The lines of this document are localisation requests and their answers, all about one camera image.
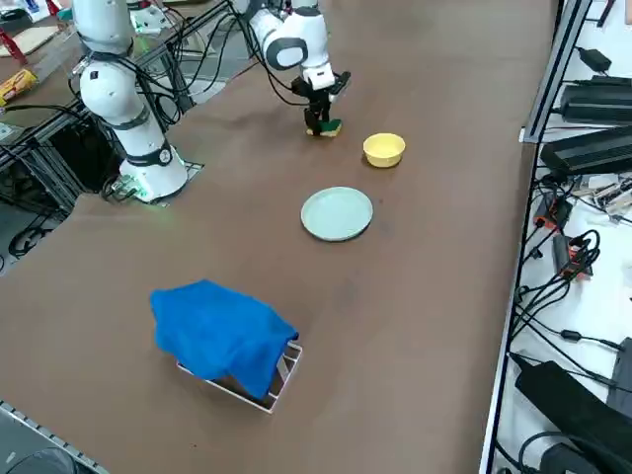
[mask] black power brick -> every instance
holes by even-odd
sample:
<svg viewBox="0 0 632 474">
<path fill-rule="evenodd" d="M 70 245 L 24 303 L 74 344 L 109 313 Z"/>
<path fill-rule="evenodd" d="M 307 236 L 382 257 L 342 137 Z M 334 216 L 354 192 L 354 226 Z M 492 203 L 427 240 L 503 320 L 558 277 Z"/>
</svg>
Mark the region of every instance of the black power brick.
<svg viewBox="0 0 632 474">
<path fill-rule="evenodd" d="M 577 46 L 582 63 L 594 72 L 605 72 L 610 68 L 612 61 L 605 57 L 598 49 L 583 49 Z"/>
</svg>

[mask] bowl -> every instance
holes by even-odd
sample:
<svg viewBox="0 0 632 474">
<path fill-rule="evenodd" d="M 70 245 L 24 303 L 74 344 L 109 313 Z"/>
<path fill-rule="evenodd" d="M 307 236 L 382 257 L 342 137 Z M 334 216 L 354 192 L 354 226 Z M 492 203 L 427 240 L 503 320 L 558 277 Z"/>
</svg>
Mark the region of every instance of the bowl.
<svg viewBox="0 0 632 474">
<path fill-rule="evenodd" d="M 395 133 L 376 133 L 364 141 L 364 155 L 376 168 L 390 168 L 402 160 L 404 138 Z"/>
</svg>

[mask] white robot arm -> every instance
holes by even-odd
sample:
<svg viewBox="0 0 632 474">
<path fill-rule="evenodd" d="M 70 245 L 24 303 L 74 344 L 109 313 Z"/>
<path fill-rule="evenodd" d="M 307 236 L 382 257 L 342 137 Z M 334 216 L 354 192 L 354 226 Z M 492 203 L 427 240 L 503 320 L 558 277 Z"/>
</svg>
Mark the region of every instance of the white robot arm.
<svg viewBox="0 0 632 474">
<path fill-rule="evenodd" d="M 318 0 L 291 0 L 291 12 L 282 20 L 262 0 L 232 0 L 242 19 L 250 24 L 264 61 L 279 71 L 300 67 L 291 84 L 294 94 L 308 99 L 305 122 L 308 133 L 335 135 L 342 122 L 330 120 L 329 110 L 351 78 L 350 72 L 332 70 L 327 49 L 327 25 Z"/>
<path fill-rule="evenodd" d="M 173 195 L 187 183 L 187 168 L 136 93 L 135 74 L 117 62 L 133 41 L 125 0 L 74 0 L 72 9 L 77 33 L 93 57 L 81 75 L 81 98 L 124 148 L 121 175 L 132 179 L 136 197 L 145 202 Z"/>
</svg>

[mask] blue towel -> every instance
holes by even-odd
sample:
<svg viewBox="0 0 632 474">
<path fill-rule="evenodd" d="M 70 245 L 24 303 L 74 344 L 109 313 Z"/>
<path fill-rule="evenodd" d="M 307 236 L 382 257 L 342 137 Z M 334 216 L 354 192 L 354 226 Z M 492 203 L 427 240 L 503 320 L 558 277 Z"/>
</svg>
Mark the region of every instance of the blue towel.
<svg viewBox="0 0 632 474">
<path fill-rule="evenodd" d="M 199 378 L 232 375 L 263 399 L 298 333 L 267 304 L 208 280 L 151 293 L 156 344 Z"/>
</svg>

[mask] yellow package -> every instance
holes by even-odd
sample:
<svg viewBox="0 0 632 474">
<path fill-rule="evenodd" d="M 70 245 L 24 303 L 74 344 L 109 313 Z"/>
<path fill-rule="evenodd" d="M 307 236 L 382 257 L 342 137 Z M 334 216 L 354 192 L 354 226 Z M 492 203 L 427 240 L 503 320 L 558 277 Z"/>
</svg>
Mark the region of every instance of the yellow package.
<svg viewBox="0 0 632 474">
<path fill-rule="evenodd" d="M 28 91 L 38 82 L 38 78 L 28 69 L 22 69 L 0 86 L 0 107 L 7 105 L 18 94 Z"/>
</svg>

